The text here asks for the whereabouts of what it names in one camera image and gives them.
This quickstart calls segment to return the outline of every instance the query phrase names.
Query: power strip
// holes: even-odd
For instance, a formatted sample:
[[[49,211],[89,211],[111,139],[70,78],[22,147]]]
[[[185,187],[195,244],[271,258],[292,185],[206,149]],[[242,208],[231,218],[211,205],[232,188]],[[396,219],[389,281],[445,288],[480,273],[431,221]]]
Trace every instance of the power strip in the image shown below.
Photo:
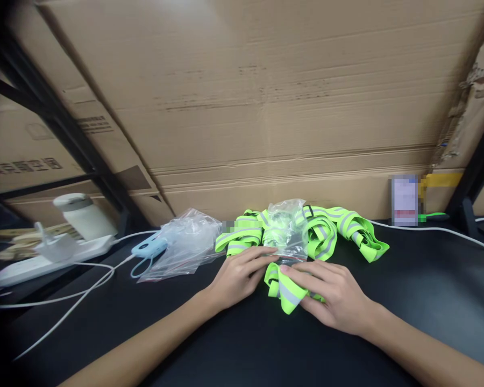
[[[115,238],[111,235],[103,236],[92,241],[77,241],[78,251],[65,261],[52,262],[42,255],[19,261],[0,271],[0,288],[13,286],[20,282],[64,269],[76,262],[83,262],[95,258],[109,251]]]

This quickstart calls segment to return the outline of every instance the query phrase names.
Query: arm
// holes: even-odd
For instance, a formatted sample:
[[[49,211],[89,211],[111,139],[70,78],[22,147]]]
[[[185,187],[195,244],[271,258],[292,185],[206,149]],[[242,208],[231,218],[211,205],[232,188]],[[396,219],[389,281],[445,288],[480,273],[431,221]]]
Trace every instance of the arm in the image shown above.
[[[376,345],[423,385],[484,386],[484,365],[371,301],[344,266],[315,261],[280,268],[298,285],[326,299],[322,304],[307,296],[301,301],[303,308],[324,325]]]
[[[230,256],[213,282],[184,305],[86,366],[60,387],[138,385],[189,335],[223,309],[253,293],[265,267],[277,256],[268,247],[251,247]]]

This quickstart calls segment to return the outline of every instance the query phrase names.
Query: white charger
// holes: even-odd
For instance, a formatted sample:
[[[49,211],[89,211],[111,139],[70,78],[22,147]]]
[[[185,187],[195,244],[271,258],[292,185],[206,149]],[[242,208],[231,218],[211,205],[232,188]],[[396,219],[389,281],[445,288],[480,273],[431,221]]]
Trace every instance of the white charger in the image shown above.
[[[49,261],[54,263],[66,261],[71,259],[77,252],[79,245],[70,235],[52,236],[47,234],[40,222],[36,222],[34,227],[41,234],[41,243],[34,247],[34,250]]]

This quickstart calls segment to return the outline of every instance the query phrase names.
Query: black desk surface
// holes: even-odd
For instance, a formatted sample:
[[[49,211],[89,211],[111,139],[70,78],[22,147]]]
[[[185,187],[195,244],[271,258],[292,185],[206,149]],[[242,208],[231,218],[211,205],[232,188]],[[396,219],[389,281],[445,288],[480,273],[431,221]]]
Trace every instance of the black desk surface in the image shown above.
[[[484,250],[442,232],[375,227],[391,249],[369,264],[339,237],[330,262],[348,266],[363,291],[405,321],[484,364]],[[131,244],[105,259],[115,265]],[[20,359],[39,385],[53,386],[172,312],[207,286],[222,259],[194,275],[137,284],[134,259],[94,290],[44,342]],[[104,274],[94,268],[53,297],[90,287]],[[298,386],[417,385],[364,340],[319,323],[297,308],[288,316],[261,283],[256,292],[193,334],[143,385]],[[38,306],[11,325],[22,352],[76,299]]]

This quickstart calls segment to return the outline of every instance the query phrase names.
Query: hand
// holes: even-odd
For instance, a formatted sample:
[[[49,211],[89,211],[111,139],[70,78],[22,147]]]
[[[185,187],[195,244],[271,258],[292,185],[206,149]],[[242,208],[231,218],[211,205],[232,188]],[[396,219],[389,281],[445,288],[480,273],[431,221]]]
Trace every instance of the hand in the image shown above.
[[[203,290],[208,301],[221,311],[252,294],[267,265],[279,258],[262,255],[274,252],[272,247],[250,247],[226,258],[213,282]]]
[[[381,306],[364,295],[346,267],[317,260],[280,266],[280,270],[299,286],[325,298],[326,303],[309,296],[301,301],[324,325],[359,336],[372,326]]]

